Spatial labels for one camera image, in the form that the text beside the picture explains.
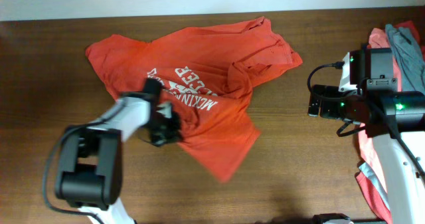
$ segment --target wooden table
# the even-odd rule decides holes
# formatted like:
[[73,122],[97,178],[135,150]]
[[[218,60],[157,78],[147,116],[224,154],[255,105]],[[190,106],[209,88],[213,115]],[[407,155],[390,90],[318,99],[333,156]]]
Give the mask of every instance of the wooden table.
[[[358,49],[374,27],[412,19],[425,35],[424,14],[407,7],[0,23],[0,223],[89,223],[48,210],[41,196],[46,155],[63,129],[114,103],[84,56],[88,45],[111,34],[152,41],[183,27],[262,15],[304,63],[255,88],[248,112],[262,135],[239,170],[220,184],[178,146],[158,149],[133,137],[124,146],[128,213],[139,223],[253,223],[331,212],[375,218],[354,178],[355,138],[336,136],[340,122],[307,116],[306,78]],[[314,83],[337,85],[340,75],[319,72]]]

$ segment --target green light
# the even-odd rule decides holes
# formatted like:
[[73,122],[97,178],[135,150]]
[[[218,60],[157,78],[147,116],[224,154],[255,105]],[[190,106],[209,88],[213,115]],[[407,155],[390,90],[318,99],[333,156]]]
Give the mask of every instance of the green light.
[[396,109],[397,110],[402,110],[404,108],[403,104],[396,104]]

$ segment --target pile of clothes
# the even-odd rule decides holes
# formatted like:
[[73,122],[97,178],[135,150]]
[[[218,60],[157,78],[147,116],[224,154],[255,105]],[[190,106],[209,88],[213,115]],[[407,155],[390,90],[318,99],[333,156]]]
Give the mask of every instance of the pile of clothes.
[[[425,46],[420,47],[419,44],[419,33],[412,21],[394,27],[388,24],[385,31],[375,28],[369,37],[369,48],[391,48],[399,92],[419,91],[425,94]],[[357,182],[375,215],[392,224],[383,169],[372,139],[367,138],[365,131],[359,133],[359,145],[365,162],[359,166]]]

